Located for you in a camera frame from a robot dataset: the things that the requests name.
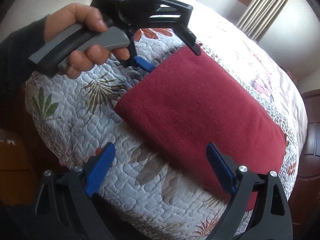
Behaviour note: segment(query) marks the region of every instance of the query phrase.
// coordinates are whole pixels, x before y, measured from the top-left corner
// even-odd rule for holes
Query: red felt cloth
[[[225,200],[205,155],[209,142],[239,165],[280,171],[285,136],[251,95],[205,52],[184,47],[117,103],[116,112],[202,187]],[[252,194],[247,210],[254,207]]]

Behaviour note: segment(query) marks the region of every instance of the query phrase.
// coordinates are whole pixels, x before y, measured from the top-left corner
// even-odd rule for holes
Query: black clamp
[[[134,45],[133,36],[142,28],[170,28],[196,55],[201,54],[196,36],[188,29],[191,5],[176,0],[93,0],[91,6],[100,10],[109,30],[97,33],[81,24],[68,27],[29,57],[37,71],[49,77],[65,74],[72,51],[84,52],[99,44],[108,50],[127,47],[130,58],[120,63],[152,72],[154,66],[137,56]]]
[[[114,145],[108,143],[84,167],[75,166],[64,174],[44,173],[30,217],[30,239],[114,240],[91,197],[105,179],[115,152]]]
[[[207,240],[292,240],[290,209],[277,172],[251,172],[221,154],[214,143],[208,144],[206,154],[222,188],[232,197]],[[247,229],[234,236],[255,191],[258,196]]]

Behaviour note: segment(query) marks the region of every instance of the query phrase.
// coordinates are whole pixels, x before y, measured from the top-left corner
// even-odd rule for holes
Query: orange leaf print
[[[205,223],[201,221],[202,226],[196,226],[197,228],[200,229],[200,231],[194,231],[194,233],[196,233],[197,235],[191,236],[190,238],[195,237],[196,239],[199,239],[201,237],[208,236],[218,222],[219,222],[218,214],[215,215],[210,222],[208,221],[208,218],[206,218]]]
[[[288,170],[287,170],[287,174],[289,176],[293,175],[294,172],[296,171],[296,166],[297,166],[297,163],[295,162],[294,164],[291,164],[289,167],[288,167]]]
[[[138,29],[138,31],[133,36],[133,40],[136,42],[140,41],[141,35],[142,35],[141,29]]]
[[[168,31],[168,29],[162,29],[162,28],[153,28],[153,30],[155,32],[159,32],[165,36],[169,36],[169,37],[172,37],[172,33]]]
[[[157,36],[156,32],[161,33],[165,36],[172,37],[172,33],[169,31],[169,29],[166,28],[152,28],[152,29],[139,29],[134,37],[133,40],[138,42],[141,39],[142,33],[148,38],[148,39],[154,39],[158,40],[159,37]]]

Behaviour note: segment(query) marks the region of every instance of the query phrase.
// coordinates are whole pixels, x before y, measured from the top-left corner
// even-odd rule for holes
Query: floral quilt
[[[263,106],[286,134],[279,177],[289,198],[307,125],[297,89],[234,25],[193,0],[181,1],[195,8],[189,28],[203,44],[202,49]],[[138,55],[155,66],[184,45],[169,29],[142,29],[134,39]],[[27,82],[26,106],[43,141],[69,168],[85,163],[107,142],[115,144],[116,158],[100,194],[123,219],[151,239],[202,239],[217,224],[227,203],[194,184],[113,110],[121,96],[145,75],[141,69],[123,68],[114,57],[82,73],[77,80],[64,76],[49,79],[33,73]],[[283,84],[290,88],[283,89]],[[243,217],[237,233],[245,230],[250,215],[247,212]]]

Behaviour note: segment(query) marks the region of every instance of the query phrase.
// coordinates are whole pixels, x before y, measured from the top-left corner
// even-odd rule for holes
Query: metal rivet
[[[76,172],[80,172],[80,171],[82,171],[82,166],[76,166],[73,168],[73,170]]]
[[[49,177],[51,175],[51,171],[47,170],[43,173],[44,176]]]
[[[272,177],[276,177],[276,176],[278,176],[278,173],[276,171],[270,171],[270,175]]]
[[[247,171],[248,171],[248,168],[247,168],[246,166],[244,166],[244,165],[241,165],[241,166],[239,166],[239,171],[241,171],[241,172],[247,172]]]

